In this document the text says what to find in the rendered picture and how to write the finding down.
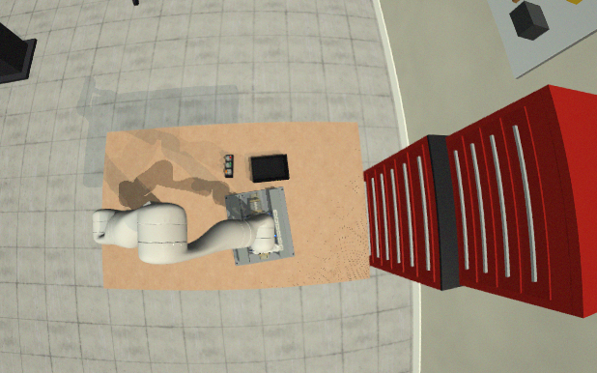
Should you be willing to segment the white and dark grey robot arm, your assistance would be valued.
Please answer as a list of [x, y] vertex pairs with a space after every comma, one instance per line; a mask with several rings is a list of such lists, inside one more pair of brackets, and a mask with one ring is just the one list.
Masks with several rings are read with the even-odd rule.
[[140, 260], [149, 264], [174, 264], [249, 246], [267, 252], [275, 245], [274, 220], [268, 214], [221, 220], [189, 244], [185, 209], [174, 203], [153, 203], [125, 211], [100, 209], [92, 218], [97, 243], [138, 247]]

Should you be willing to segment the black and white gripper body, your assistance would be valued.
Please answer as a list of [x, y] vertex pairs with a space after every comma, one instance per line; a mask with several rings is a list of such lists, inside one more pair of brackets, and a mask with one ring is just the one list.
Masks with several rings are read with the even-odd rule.
[[270, 250], [270, 251], [267, 251], [267, 252], [257, 252], [257, 251], [255, 251], [255, 250], [253, 250], [253, 253], [254, 253], [254, 254], [263, 254], [263, 253], [277, 252], [277, 251], [279, 251], [279, 250], [280, 250], [280, 245], [279, 245], [279, 244], [277, 244], [277, 243], [275, 243], [275, 245], [274, 245], [274, 249], [273, 249], [273, 250]]

